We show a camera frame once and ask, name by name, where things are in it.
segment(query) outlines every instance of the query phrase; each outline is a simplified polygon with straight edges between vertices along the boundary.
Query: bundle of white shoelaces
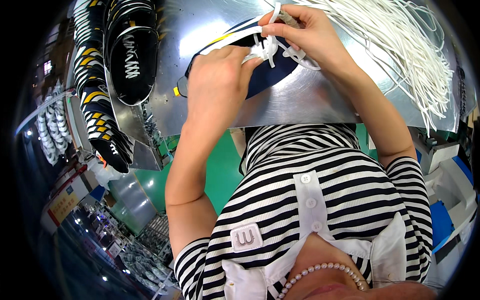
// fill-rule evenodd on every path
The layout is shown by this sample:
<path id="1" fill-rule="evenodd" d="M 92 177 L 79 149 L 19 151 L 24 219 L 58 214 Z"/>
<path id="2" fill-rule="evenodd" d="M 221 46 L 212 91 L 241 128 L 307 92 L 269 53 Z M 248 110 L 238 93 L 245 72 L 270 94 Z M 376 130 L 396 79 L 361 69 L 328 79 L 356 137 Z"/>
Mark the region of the bundle of white shoelaces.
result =
<path id="1" fill-rule="evenodd" d="M 437 129 L 432 114 L 445 118 L 443 113 L 447 111 L 450 101 L 450 84 L 454 71 L 450 70 L 449 62 L 442 53 L 444 32 L 430 9 L 403 0 L 294 1 L 298 5 L 323 10 L 333 23 L 364 46 L 366 53 L 394 83 L 385 95 L 400 88 L 420 110 L 427 133 L 430 128 Z M 277 19 L 279 12 L 280 3 L 277 2 L 270 23 Z M 430 19 L 431 25 L 420 17 L 419 12 Z M 424 29 L 438 31 L 438 38 L 442 42 L 440 47 L 430 41 Z M 275 66 L 272 50 L 277 44 L 299 65 L 320 70 L 318 66 L 310 66 L 296 58 L 275 36 L 268 36 L 267 39 L 270 66 Z M 395 65 L 388 64 L 372 53 L 372 44 L 385 51 Z"/>

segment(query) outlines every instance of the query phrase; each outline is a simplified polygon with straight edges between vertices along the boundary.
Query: woman's right hand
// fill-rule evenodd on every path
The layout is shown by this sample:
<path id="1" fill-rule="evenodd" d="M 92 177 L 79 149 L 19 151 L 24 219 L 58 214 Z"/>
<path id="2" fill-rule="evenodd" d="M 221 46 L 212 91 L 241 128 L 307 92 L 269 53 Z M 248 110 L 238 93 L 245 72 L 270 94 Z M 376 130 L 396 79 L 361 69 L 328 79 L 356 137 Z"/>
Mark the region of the woman's right hand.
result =
<path id="1" fill-rule="evenodd" d="M 258 21 L 262 36 L 284 37 L 294 48 L 297 48 L 295 45 L 300 47 L 324 71 L 332 74 L 356 66 L 322 10 L 294 4 L 284 4 L 281 10 L 300 19 L 305 29 L 295 29 L 284 23 L 269 24 L 273 14 L 269 12 Z"/>

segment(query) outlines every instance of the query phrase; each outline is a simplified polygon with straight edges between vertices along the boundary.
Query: black and white striped top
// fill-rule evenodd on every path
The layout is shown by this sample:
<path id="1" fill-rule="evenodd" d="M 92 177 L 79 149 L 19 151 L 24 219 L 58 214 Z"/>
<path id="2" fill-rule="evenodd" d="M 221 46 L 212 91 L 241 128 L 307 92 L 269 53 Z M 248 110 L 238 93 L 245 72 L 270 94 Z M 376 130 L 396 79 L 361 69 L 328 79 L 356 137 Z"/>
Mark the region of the black and white striped top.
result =
<path id="1" fill-rule="evenodd" d="M 400 157 L 384 169 L 360 151 L 355 133 L 343 124 L 261 127 L 248 143 L 246 159 L 247 174 L 222 210 L 212 235 L 187 245 L 175 261 L 185 299 L 224 299 L 222 260 L 232 260 L 244 269 L 264 267 L 299 240 L 293 175 L 313 170 L 335 240 L 372 241 L 399 212 L 406 227 L 406 279 L 424 280 L 432 254 L 432 222 L 415 159 Z M 256 222 L 264 244 L 234 253 L 230 230 L 246 220 Z M 372 287 L 370 260 L 350 256 Z M 282 286 L 277 282 L 273 288 L 279 292 Z M 277 295 L 268 292 L 267 298 Z"/>

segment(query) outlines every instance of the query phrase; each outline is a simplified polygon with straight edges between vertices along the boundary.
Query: hand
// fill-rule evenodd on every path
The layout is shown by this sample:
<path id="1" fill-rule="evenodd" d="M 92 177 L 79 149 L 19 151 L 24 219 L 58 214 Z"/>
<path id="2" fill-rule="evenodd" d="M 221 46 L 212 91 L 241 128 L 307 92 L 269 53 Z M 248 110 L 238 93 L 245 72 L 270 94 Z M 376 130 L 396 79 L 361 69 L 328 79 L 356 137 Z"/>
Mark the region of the hand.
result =
<path id="1" fill-rule="evenodd" d="M 247 96 L 253 70 L 263 61 L 257 58 L 242 64 L 249 51 L 225 46 L 195 58 L 188 79 L 186 124 L 190 128 L 216 136 L 232 124 Z"/>
<path id="2" fill-rule="evenodd" d="M 335 74 L 336 70 L 356 66 L 322 10 L 294 4 L 284 4 L 281 9 L 300 19 L 305 29 L 295 29 L 284 23 L 268 24 L 273 14 L 269 12 L 258 21 L 263 37 L 284 37 L 293 48 L 301 48 L 323 71 L 329 73 Z"/>

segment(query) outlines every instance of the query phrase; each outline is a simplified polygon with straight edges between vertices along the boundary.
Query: button placket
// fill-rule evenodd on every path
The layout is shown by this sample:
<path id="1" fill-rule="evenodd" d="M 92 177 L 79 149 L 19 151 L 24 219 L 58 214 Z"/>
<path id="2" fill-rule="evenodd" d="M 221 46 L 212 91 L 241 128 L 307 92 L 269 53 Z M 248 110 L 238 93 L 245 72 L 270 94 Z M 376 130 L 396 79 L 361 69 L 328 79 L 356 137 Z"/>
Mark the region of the button placket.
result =
<path id="1" fill-rule="evenodd" d="M 311 232 L 329 233 L 326 226 L 327 210 L 316 171 L 296 174 L 294 179 L 299 204 L 300 236 Z"/>

